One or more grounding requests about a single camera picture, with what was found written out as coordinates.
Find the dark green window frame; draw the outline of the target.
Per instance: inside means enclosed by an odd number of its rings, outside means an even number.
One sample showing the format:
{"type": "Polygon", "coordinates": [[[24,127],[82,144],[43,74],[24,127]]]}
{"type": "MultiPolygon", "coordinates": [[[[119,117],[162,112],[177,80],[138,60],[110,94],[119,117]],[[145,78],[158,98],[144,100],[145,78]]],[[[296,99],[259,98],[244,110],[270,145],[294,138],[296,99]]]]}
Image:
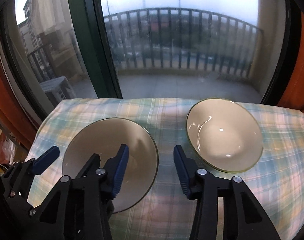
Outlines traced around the dark green window frame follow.
{"type": "Polygon", "coordinates": [[[68,0],[78,46],[99,98],[123,98],[100,0],[68,0]]]}

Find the white plastic bag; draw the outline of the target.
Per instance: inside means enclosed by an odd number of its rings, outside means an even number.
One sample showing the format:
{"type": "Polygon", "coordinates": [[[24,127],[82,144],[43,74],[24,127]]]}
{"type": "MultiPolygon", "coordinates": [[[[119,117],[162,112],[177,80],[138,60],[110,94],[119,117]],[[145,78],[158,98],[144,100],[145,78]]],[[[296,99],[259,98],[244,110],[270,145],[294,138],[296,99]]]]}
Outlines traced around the white plastic bag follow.
{"type": "Polygon", "coordinates": [[[16,153],[16,147],[17,146],[15,145],[15,143],[11,139],[6,137],[2,145],[2,151],[9,165],[12,165],[13,163],[13,159],[16,153]]]}

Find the orange curtain left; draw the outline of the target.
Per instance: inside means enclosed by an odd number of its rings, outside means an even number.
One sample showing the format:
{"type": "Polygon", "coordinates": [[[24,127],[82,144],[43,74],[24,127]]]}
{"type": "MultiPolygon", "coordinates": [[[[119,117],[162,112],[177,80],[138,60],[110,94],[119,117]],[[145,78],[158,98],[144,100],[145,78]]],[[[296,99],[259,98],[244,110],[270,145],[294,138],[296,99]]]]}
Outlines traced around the orange curtain left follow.
{"type": "Polygon", "coordinates": [[[31,149],[40,124],[24,111],[10,88],[0,62],[0,118],[19,142],[31,149]]]}

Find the green floral ceramic bowl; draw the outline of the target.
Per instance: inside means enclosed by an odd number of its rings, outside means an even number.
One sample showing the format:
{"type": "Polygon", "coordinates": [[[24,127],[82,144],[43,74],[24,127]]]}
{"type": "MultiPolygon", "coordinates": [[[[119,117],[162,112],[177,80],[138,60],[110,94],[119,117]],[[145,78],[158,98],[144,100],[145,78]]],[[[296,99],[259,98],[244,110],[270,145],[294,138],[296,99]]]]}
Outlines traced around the green floral ceramic bowl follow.
{"type": "Polygon", "coordinates": [[[91,155],[100,156],[100,166],[115,157],[122,144],[129,148],[129,160],[120,193],[112,201],[115,212],[125,211],[141,201],[152,187],[158,170],[158,150],[150,133],[124,118],[107,118],[82,129],[68,145],[62,164],[64,175],[75,178],[91,155]]]}

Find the outdoor air conditioner unit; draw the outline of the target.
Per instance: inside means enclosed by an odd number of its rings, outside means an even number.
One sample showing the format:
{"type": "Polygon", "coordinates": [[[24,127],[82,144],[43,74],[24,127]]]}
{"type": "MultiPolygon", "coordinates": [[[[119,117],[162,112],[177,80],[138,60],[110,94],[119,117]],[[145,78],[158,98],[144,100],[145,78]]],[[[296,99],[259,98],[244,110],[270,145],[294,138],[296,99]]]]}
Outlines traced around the outdoor air conditioner unit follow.
{"type": "Polygon", "coordinates": [[[76,94],[65,76],[41,82],[40,86],[53,107],[63,100],[76,98],[76,94]]]}

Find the orange curtain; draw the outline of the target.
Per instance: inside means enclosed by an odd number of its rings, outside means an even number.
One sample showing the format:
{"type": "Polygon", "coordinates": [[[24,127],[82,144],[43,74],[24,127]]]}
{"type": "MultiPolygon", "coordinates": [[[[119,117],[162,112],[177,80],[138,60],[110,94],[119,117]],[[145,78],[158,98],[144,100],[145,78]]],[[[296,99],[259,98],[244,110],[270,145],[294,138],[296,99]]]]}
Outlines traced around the orange curtain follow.
{"type": "Polygon", "coordinates": [[[301,41],[298,58],[286,90],[277,105],[300,110],[304,114],[304,14],[301,14],[301,19],[301,41]]]}
{"type": "Polygon", "coordinates": [[[10,88],[0,62],[0,118],[19,142],[31,149],[40,124],[24,111],[10,88]]]}

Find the balcony metal railing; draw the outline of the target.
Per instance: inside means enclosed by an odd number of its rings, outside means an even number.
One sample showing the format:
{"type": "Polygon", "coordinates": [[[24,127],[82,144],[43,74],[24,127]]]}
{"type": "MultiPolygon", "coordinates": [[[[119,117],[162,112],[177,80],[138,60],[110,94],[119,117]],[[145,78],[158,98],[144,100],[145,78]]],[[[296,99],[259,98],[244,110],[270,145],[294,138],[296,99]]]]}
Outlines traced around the balcony metal railing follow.
{"type": "Polygon", "coordinates": [[[175,69],[248,79],[263,30],[217,12],[143,8],[104,17],[117,70],[175,69]]]}

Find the orange curtain right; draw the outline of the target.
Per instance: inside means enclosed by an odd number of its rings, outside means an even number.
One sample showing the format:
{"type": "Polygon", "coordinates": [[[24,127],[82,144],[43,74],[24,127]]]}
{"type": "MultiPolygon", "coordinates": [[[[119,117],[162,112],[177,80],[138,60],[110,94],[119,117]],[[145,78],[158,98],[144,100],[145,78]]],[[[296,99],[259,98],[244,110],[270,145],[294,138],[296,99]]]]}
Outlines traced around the orange curtain right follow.
{"type": "Polygon", "coordinates": [[[277,105],[300,110],[304,114],[304,14],[301,14],[301,19],[301,41],[298,58],[286,90],[277,105]]]}

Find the plaid pastel tablecloth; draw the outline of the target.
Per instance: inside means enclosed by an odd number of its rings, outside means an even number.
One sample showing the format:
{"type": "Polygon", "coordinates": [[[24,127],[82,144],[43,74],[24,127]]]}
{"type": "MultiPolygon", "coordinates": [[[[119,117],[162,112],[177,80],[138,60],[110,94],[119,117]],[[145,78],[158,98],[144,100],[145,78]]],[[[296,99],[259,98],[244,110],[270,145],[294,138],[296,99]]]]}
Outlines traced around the plaid pastel tablecloth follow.
{"type": "MultiPolygon", "coordinates": [[[[196,202],[183,194],[173,162],[173,148],[181,145],[198,165],[186,133],[189,99],[73,99],[62,101],[36,133],[28,158],[51,146],[61,153],[72,138],[94,121],[119,117],[135,121],[153,137],[159,155],[156,179],[134,207],[112,215],[113,239],[188,239],[196,202]]],[[[269,215],[282,239],[293,239],[304,224],[304,114],[275,106],[244,103],[263,135],[258,163],[241,173],[269,215]]]]}

